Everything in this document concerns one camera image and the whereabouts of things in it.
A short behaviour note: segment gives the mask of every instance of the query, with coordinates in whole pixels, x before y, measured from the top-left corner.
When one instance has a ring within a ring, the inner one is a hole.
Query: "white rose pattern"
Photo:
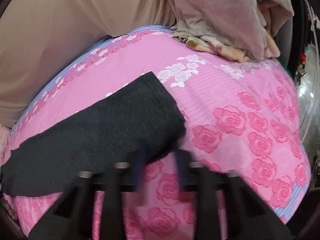
[[[214,65],[223,72],[230,74],[231,78],[239,80],[244,77],[244,73],[248,72],[254,74],[259,68],[272,69],[275,65],[275,60],[267,59],[262,62],[230,62],[230,65]]]
[[[131,40],[133,40],[133,39],[136,38],[136,37],[137,37],[137,35],[129,36],[129,37],[127,38],[127,41],[131,41]]]
[[[99,49],[95,49],[95,50],[93,50],[93,51],[91,52],[91,55],[96,54],[98,50],[99,50]]]
[[[171,84],[171,87],[184,87],[185,81],[187,81],[192,74],[197,75],[199,73],[197,70],[199,63],[201,65],[205,65],[207,63],[211,64],[211,62],[196,54],[187,57],[178,57],[177,60],[186,60],[188,63],[185,65],[183,63],[176,63],[172,66],[166,67],[165,70],[161,70],[157,75],[157,78],[161,83],[165,83],[171,77],[174,77],[175,82]]]
[[[108,52],[108,50],[107,49],[104,49],[103,51],[101,51],[100,53],[99,53],[99,57],[101,57],[103,54],[105,54],[105,53],[107,53]]]
[[[95,63],[95,65],[99,65],[101,62],[104,62],[105,59],[106,57],[102,57],[101,59],[99,59],[99,61]]]
[[[184,70],[186,68],[185,65],[183,65],[182,63],[178,63],[178,64],[173,64],[171,67],[172,73],[178,73],[182,70]]]
[[[63,81],[64,81],[64,79],[61,78],[60,81],[59,81],[59,83],[57,84],[57,87],[60,87],[60,86],[62,85]]]
[[[116,41],[121,40],[121,38],[122,38],[122,36],[120,36],[120,37],[117,37],[117,38],[113,39],[113,40],[112,40],[112,43],[115,43]]]
[[[172,71],[170,69],[165,69],[165,70],[161,70],[158,75],[157,78],[160,79],[161,83],[166,82],[167,79],[169,79],[172,75]]]
[[[162,35],[164,34],[163,32],[155,32],[155,33],[151,33],[152,35]]]

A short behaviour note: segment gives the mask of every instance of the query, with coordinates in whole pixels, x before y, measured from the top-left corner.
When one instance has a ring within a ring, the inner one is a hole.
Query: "red object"
[[[305,60],[307,59],[306,54],[301,53],[300,59],[301,59],[301,62],[305,62]]]

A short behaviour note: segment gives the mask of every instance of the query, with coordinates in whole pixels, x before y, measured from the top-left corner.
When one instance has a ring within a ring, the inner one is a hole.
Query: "beige cloth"
[[[0,124],[0,163],[3,163],[4,152],[10,139],[10,129]]]
[[[168,0],[12,0],[0,18],[0,123],[12,127],[42,87],[103,36],[174,22]]]
[[[246,62],[280,55],[272,37],[293,16],[290,0],[169,0],[173,38],[193,50]]]

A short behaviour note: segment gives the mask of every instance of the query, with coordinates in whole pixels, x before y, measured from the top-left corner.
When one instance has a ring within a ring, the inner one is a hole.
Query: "pink floral blanket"
[[[285,223],[310,181],[299,138],[295,86],[276,60],[233,63],[194,52],[148,27],[100,44],[61,72],[34,100],[12,130],[4,161],[27,138],[108,97],[153,71],[186,119],[182,148],[214,171],[237,170]],[[144,192],[124,193],[128,239],[193,239],[194,195],[179,192],[173,156],[145,169]],[[218,193],[226,238],[223,195]],[[60,193],[6,196],[28,235]],[[99,238],[103,193],[97,192],[93,239]]]

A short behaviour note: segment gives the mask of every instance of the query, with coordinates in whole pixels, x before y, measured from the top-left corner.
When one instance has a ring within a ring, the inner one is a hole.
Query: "dark gray cloth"
[[[12,151],[1,169],[4,192],[31,197],[64,191],[79,171],[104,172],[141,140],[151,160],[185,131],[175,100],[147,73]]]

